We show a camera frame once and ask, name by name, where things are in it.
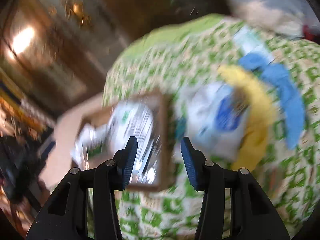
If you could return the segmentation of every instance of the blue gripper pad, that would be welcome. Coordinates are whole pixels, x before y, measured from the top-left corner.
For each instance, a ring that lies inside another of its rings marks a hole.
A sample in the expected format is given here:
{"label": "blue gripper pad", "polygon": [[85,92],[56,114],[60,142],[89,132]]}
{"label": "blue gripper pad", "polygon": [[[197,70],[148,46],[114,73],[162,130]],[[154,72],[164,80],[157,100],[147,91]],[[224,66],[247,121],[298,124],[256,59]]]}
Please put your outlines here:
{"label": "blue gripper pad", "polygon": [[184,137],[181,141],[181,153],[190,184],[196,191],[205,190],[206,177],[204,176],[203,164],[206,158],[203,153],[193,148],[188,137]]}
{"label": "blue gripper pad", "polygon": [[138,141],[134,136],[130,136],[127,145],[124,148],[125,155],[127,156],[122,171],[122,185],[125,187],[129,184],[134,161],[136,159],[138,150]]}

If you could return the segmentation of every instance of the plastic bag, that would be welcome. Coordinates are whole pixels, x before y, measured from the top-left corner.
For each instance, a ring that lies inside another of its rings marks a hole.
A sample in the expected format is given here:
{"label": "plastic bag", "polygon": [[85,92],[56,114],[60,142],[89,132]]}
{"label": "plastic bag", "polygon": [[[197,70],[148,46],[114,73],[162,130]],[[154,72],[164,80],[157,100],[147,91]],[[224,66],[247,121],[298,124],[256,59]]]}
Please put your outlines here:
{"label": "plastic bag", "polygon": [[244,95],[223,82],[185,88],[181,93],[187,109],[186,136],[195,149],[236,160],[249,111]]}
{"label": "plastic bag", "polygon": [[138,141],[130,184],[152,184],[156,179],[154,159],[160,153],[160,145],[154,122],[152,110],[141,102],[133,101],[119,102],[109,120],[106,144],[110,155],[124,149],[130,136],[135,136]]}
{"label": "plastic bag", "polygon": [[304,24],[320,30],[320,23],[306,0],[229,0],[233,14],[252,25],[301,37]]}
{"label": "plastic bag", "polygon": [[97,153],[97,150],[101,152],[103,149],[104,141],[107,138],[107,124],[98,128],[94,128],[89,124],[85,124],[81,130],[78,139],[75,141],[75,147],[71,150],[71,157],[76,162],[81,170],[89,168],[85,162],[84,155],[92,152],[92,155]]}

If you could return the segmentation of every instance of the metal screw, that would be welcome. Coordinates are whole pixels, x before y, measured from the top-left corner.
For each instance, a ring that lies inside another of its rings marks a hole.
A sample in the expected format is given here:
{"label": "metal screw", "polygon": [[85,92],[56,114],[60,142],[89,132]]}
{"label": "metal screw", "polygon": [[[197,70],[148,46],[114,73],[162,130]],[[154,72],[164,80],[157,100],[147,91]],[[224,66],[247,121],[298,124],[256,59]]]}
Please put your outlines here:
{"label": "metal screw", "polygon": [[116,162],[115,162],[114,160],[107,160],[107,161],[106,161],[106,165],[107,165],[107,166],[113,166],[113,165],[115,165],[115,163],[116,163]]}
{"label": "metal screw", "polygon": [[241,168],[240,172],[244,175],[247,175],[249,173],[249,171],[246,168]]}
{"label": "metal screw", "polygon": [[208,167],[211,167],[211,166],[214,165],[214,162],[213,162],[213,161],[205,161],[205,162],[204,162],[204,165],[205,165],[205,166],[208,166]]}
{"label": "metal screw", "polygon": [[79,169],[78,168],[72,168],[70,170],[70,173],[73,175],[73,174],[77,174],[79,172]]}

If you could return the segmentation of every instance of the blue cloth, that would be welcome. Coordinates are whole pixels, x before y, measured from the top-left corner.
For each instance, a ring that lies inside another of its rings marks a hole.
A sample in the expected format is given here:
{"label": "blue cloth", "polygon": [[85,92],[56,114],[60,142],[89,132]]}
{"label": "blue cloth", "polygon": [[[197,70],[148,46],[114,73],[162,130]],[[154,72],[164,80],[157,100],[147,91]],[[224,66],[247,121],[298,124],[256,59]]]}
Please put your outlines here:
{"label": "blue cloth", "polygon": [[284,65],[270,63],[257,53],[249,53],[239,59],[239,64],[246,70],[262,70],[260,78],[276,87],[280,104],[285,112],[286,142],[289,149],[294,149],[303,130],[305,110],[297,87],[292,83],[290,74]]}

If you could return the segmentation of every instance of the yellow cloth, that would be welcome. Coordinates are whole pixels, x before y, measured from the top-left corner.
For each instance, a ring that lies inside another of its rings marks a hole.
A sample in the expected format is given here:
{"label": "yellow cloth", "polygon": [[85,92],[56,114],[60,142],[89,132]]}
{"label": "yellow cloth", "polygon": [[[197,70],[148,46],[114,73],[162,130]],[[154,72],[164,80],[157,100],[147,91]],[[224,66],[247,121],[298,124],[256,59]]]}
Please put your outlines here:
{"label": "yellow cloth", "polygon": [[222,65],[218,68],[218,73],[229,85],[242,88],[248,97],[250,109],[247,127],[237,160],[231,165],[231,169],[237,171],[245,167],[252,171],[265,155],[268,131],[275,120],[276,110],[265,93],[264,84],[252,73],[235,65]]}

